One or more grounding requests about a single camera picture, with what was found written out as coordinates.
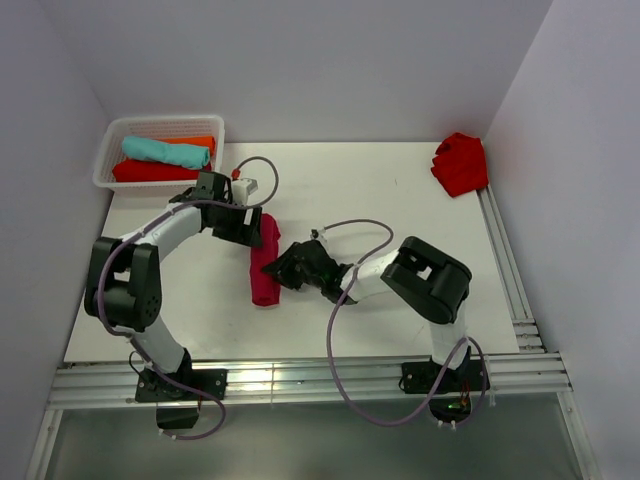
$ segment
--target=white wall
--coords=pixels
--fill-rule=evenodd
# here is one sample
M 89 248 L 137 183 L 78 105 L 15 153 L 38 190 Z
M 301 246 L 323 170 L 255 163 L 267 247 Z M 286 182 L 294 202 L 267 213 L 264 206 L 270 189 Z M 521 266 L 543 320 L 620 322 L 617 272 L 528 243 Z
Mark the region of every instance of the white wall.
M 41 0 L 111 118 L 235 141 L 484 135 L 551 0 Z
M 634 0 L 555 0 L 485 141 L 606 478 L 640 469 L 639 18 Z
M 24 475 L 109 197 L 106 117 L 34 0 L 0 2 L 2 478 Z

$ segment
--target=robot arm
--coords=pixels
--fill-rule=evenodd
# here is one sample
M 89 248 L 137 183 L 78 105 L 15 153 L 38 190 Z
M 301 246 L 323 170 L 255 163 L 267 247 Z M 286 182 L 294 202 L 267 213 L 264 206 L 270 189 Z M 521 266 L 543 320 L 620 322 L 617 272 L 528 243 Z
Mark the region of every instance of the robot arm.
M 215 205 L 186 206 L 164 222 L 159 223 L 157 219 L 167 211 L 173 212 L 178 204 L 193 200 L 246 205 L 249 195 L 256 190 L 257 183 L 252 179 L 232 182 L 217 172 L 201 172 L 196 187 L 172 198 L 164 212 L 142 226 L 146 235 L 127 245 L 108 272 L 104 303 L 111 328 L 126 334 L 156 368 L 173 375 L 181 383 L 188 383 L 191 359 L 159 314 L 162 305 L 160 263 L 187 238 L 205 228 L 211 228 L 212 235 L 218 238 L 246 246 L 260 246 L 262 209 L 243 211 Z M 98 316 L 98 282 L 107 258 L 118 245 L 136 233 L 120 238 L 102 237 L 95 242 L 84 298 L 84 307 L 89 315 Z M 153 372 L 147 372 L 147 376 L 153 376 Z
M 325 249 L 326 241 L 317 231 L 311 237 L 306 242 L 294 243 L 263 271 L 290 289 L 297 290 L 305 283 L 318 287 L 336 303 L 357 267 L 333 260 Z M 464 264 L 419 238 L 408 237 L 398 250 L 359 266 L 345 304 L 395 292 L 427 320 L 433 343 L 432 362 L 443 365 L 456 344 L 466 338 L 464 300 L 470 281 L 471 272 Z M 470 349 L 464 347 L 449 363 L 452 372 L 461 372 L 469 359 Z

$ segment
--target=white table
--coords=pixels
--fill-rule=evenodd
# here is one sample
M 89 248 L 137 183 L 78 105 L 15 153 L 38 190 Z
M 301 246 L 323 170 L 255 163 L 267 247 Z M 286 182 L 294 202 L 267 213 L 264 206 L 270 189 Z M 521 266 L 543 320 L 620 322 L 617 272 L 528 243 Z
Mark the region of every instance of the white table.
M 280 172 L 280 189 L 264 211 L 278 221 L 283 252 L 312 228 L 356 217 L 386 222 L 395 230 L 389 249 L 415 235 L 465 263 L 473 273 L 467 300 L 469 334 L 486 353 L 519 351 L 478 198 L 451 199 L 429 166 L 436 143 L 229 144 L 223 171 L 251 155 L 264 155 Z M 247 165 L 266 196 L 273 185 L 266 165 Z M 117 237 L 154 217 L 167 198 L 115 195 L 103 234 Z M 352 262 L 385 238 L 375 226 L 328 232 L 336 260 Z M 249 250 L 208 232 L 183 243 L 161 265 L 162 316 L 176 340 L 197 360 L 323 358 L 332 304 L 312 288 L 282 290 L 280 305 L 251 303 Z M 79 309 L 67 362 L 122 361 L 131 351 L 100 322 Z M 425 320 L 392 293 L 341 309 L 334 329 L 341 357 L 430 353 Z

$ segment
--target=cable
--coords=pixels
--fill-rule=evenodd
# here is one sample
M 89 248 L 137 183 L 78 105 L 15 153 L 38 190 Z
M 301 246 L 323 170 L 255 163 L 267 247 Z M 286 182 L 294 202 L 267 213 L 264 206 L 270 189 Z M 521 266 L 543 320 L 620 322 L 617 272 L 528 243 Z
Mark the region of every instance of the cable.
M 480 345 L 478 345 L 478 342 L 476 342 L 471 337 L 466 337 L 466 338 L 463 337 L 458 341 L 458 343 L 456 343 L 456 345 L 451 350 L 451 353 L 449 353 L 449 356 L 447 357 L 446 361 L 442 365 L 442 368 L 440 369 L 440 372 L 438 373 L 438 376 L 436 377 L 435 381 L 433 382 L 433 385 L 431 386 L 431 389 L 429 390 L 429 393 L 427 394 L 426 398 L 422 401 L 422 403 L 413 412 L 411 412 L 406 417 L 400 418 L 398 420 L 391 420 L 391 421 L 382 420 L 382 419 L 376 418 L 376 417 L 368 414 L 367 412 L 365 412 L 363 409 L 361 409 L 347 394 L 347 392 L 346 392 L 346 390 L 344 388 L 344 385 L 342 384 L 342 381 L 340 380 L 340 377 L 338 376 L 338 371 L 337 371 L 337 368 L 336 368 L 335 358 L 333 356 L 333 346 L 332 346 L 332 340 L 331 340 L 332 334 L 333 334 L 333 325 L 334 325 L 334 323 L 336 321 L 336 316 L 338 314 L 338 310 L 344 304 L 344 301 L 346 300 L 346 298 L 347 298 L 347 296 L 349 294 L 349 290 L 351 290 L 351 287 L 353 287 L 353 284 L 356 282 L 356 280 L 358 278 L 358 270 L 360 269 L 360 266 L 362 265 L 362 263 L 367 258 L 369 258 L 371 255 L 379 252 L 380 250 L 385 248 L 387 245 L 389 245 L 391 243 L 391 241 L 393 240 L 393 236 L 394 236 L 393 230 L 391 229 L 391 227 L 389 227 L 388 225 L 386 225 L 386 224 L 384 224 L 382 222 L 379 222 L 377 220 L 371 220 L 371 219 L 368 219 L 368 218 L 357 218 L 357 219 L 354 219 L 354 220 L 346 220 L 346 221 L 343 221 L 343 222 L 333 223 L 333 224 L 331 224 L 329 226 L 326 226 L 325 230 L 330 230 L 332 228 L 341 227 L 341 226 L 344 226 L 344 225 L 350 225 L 350 224 L 354 224 L 354 223 L 370 223 L 370 224 L 373 224 L 373 225 L 378 225 L 378 226 L 384 228 L 389 233 L 389 238 L 387 238 L 386 241 L 382 242 L 377 247 L 375 247 L 372 250 L 370 250 L 369 252 L 365 253 L 358 260 L 358 262 L 354 266 L 353 275 L 351 277 L 351 281 L 349 282 L 347 287 L 342 292 L 342 295 L 340 295 L 340 298 L 338 299 L 338 301 L 334 305 L 333 311 L 331 312 L 331 316 L 329 317 L 329 323 L 327 325 L 327 339 L 326 339 L 327 359 L 329 361 L 329 370 L 331 371 L 331 376 L 333 377 L 333 381 L 334 381 L 336 387 L 338 388 L 338 391 L 340 392 L 340 395 L 342 396 L 342 398 L 344 399 L 345 403 L 347 404 L 347 406 L 351 410 L 353 410 L 355 413 L 357 413 L 358 415 L 360 415 L 362 418 L 364 418 L 365 420 L 369 421 L 370 423 L 373 423 L 374 425 L 378 425 L 380 427 L 397 427 L 397 426 L 400 426 L 400 425 L 404 425 L 405 423 L 410 422 L 411 420 L 413 420 L 416 416 L 418 416 L 420 414 L 420 412 L 422 412 L 429 405 L 429 402 L 431 401 L 431 399 L 435 395 L 435 392 L 438 389 L 438 386 L 440 385 L 440 382 L 442 381 L 442 378 L 444 377 L 444 375 L 445 375 L 445 373 L 447 371 L 447 368 L 449 367 L 449 364 L 453 360 L 453 356 L 466 343 L 466 341 L 469 340 L 476 347 L 476 349 L 478 350 L 478 354 L 480 355 L 480 361 L 482 363 L 483 377 L 482 377 L 482 392 L 480 393 L 480 399 L 478 400 L 478 404 L 476 405 L 476 408 L 474 408 L 471 411 L 471 413 L 469 414 L 469 416 L 466 419 L 464 419 L 464 420 L 462 420 L 462 421 L 460 421 L 459 423 L 456 424 L 456 426 L 464 425 L 469 420 L 471 420 L 471 418 L 473 417 L 475 411 L 483 404 L 484 397 L 485 397 L 486 390 L 487 390 L 487 369 L 486 369 L 486 365 L 484 363 L 484 354 L 482 352 L 482 349 L 480 348 Z
M 136 352 L 135 350 L 133 352 L 131 352 L 129 354 L 129 366 L 131 367 L 131 370 L 133 370 L 134 372 L 136 372 L 138 374 L 138 377 L 140 377 L 140 371 L 133 366 L 133 362 L 131 361 L 131 359 L 133 358 L 133 355 L 136 354 L 138 352 Z
M 186 392 L 202 396 L 202 397 L 206 398 L 207 400 L 211 400 L 212 402 L 216 403 L 218 405 L 218 407 L 220 407 L 220 413 L 221 413 L 220 420 L 218 421 L 218 423 L 213 428 L 211 428 L 210 430 L 207 430 L 204 433 L 201 433 L 201 434 L 198 434 L 198 435 L 176 435 L 176 434 L 172 434 L 172 433 L 166 432 L 166 431 L 162 432 L 165 435 L 167 435 L 167 436 L 169 436 L 169 437 L 171 437 L 173 439 L 176 439 L 176 440 L 199 440 L 201 438 L 208 437 L 209 435 L 217 432 L 222 427 L 222 424 L 224 423 L 224 420 L 225 420 L 225 418 L 227 416 L 226 408 L 224 407 L 222 402 L 220 400 L 218 400 L 217 398 L 215 398 L 213 395 L 210 395 L 207 392 L 204 392 L 202 390 L 198 390 L 196 388 L 192 388 L 192 387 L 190 387 L 188 385 L 184 385 L 184 384 L 182 384 L 180 382 L 177 382 L 177 381 L 173 380 L 169 376 L 167 376 L 155 364 L 153 364 L 153 361 L 152 361 L 151 357 L 147 354 L 147 352 L 144 350 L 142 345 L 140 345 L 135 340 L 135 338 L 131 337 L 131 335 L 129 333 L 127 333 L 127 332 L 118 332 L 111 325 L 109 325 L 109 320 L 107 319 L 107 313 L 106 313 L 105 303 L 104 303 L 104 289 L 105 289 L 105 285 L 106 285 L 106 282 L 107 282 L 107 277 L 109 275 L 109 271 L 111 270 L 111 266 L 113 265 L 113 262 L 115 261 L 117 256 L 120 254 L 120 252 L 122 252 L 122 250 L 124 250 L 127 246 L 131 245 L 132 243 L 137 242 L 138 240 L 143 238 L 147 233 L 149 233 L 154 228 L 156 228 L 158 225 L 161 225 L 163 222 L 165 222 L 167 219 L 169 219 L 175 213 L 177 213 L 177 212 L 179 212 L 181 210 L 184 210 L 185 208 L 196 206 L 196 205 L 215 205 L 215 206 L 219 206 L 219 207 L 230 208 L 232 210 L 251 210 L 253 208 L 261 207 L 262 205 L 267 203 L 269 200 L 271 200 L 274 197 L 274 195 L 276 194 L 276 192 L 278 190 L 278 187 L 280 185 L 280 175 L 278 174 L 278 169 L 276 168 L 276 166 L 274 165 L 274 163 L 271 160 L 269 160 L 266 157 L 260 157 L 260 156 L 250 157 L 250 158 L 247 158 L 246 160 L 243 160 L 242 162 L 240 162 L 240 165 L 238 165 L 236 170 L 239 170 L 240 168 L 242 168 L 247 163 L 249 163 L 251 161 L 255 161 L 255 160 L 260 160 L 260 161 L 263 161 L 263 162 L 267 163 L 271 167 L 271 170 L 273 170 L 273 175 L 274 175 L 274 178 L 275 178 L 275 182 L 274 182 L 273 189 L 271 190 L 271 193 L 267 196 L 267 198 L 265 198 L 264 200 L 254 204 L 254 205 L 234 205 L 234 204 L 229 204 L 229 203 L 218 202 L 218 201 L 215 201 L 215 200 L 193 200 L 193 201 L 190 201 L 190 202 L 181 203 L 181 204 L 177 205 L 176 207 L 172 208 L 171 210 L 167 210 L 162 215 L 160 215 L 158 218 L 156 218 L 155 220 L 151 221 L 148 225 L 146 225 L 141 231 L 135 233 L 134 235 L 132 235 L 131 237 L 127 238 L 122 243 L 120 243 L 120 245 L 118 245 L 113 250 L 113 252 L 111 252 L 109 254 L 109 257 L 107 257 L 107 260 L 104 263 L 104 266 L 102 267 L 102 271 L 100 272 L 100 279 L 98 280 L 98 289 L 97 289 L 97 292 L 96 292 L 96 300 L 97 300 L 97 304 L 98 304 L 98 318 L 102 322 L 102 325 L 107 330 L 107 332 L 109 332 L 111 335 L 116 336 L 116 337 L 130 337 L 131 338 L 131 345 L 133 345 L 133 347 L 138 352 L 138 354 L 142 357 L 142 359 L 146 363 L 151 364 L 152 368 L 153 368 L 153 371 L 162 380 L 164 380 L 168 384 L 173 385 L 174 387 L 179 388 L 181 390 L 184 390 Z M 129 356 L 129 364 L 131 365 L 131 368 L 133 368 L 133 365 L 131 364 L 131 356 L 132 355 Z

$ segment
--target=plastic basket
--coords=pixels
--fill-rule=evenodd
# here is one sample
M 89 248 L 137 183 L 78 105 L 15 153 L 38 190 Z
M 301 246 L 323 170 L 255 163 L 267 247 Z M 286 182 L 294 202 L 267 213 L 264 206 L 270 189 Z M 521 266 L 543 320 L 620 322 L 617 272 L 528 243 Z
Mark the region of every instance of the plastic basket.
M 195 180 L 175 180 L 167 182 L 126 182 L 118 183 L 111 171 L 124 160 L 122 140 L 127 135 L 147 138 L 184 138 L 213 136 L 215 152 L 211 157 L 211 168 L 219 172 L 222 167 L 224 148 L 224 122 L 217 115 L 168 115 L 149 117 L 127 117 L 114 120 L 104 135 L 93 171 L 93 183 L 102 188 L 110 188 L 119 195 L 159 196 L 175 195 Z

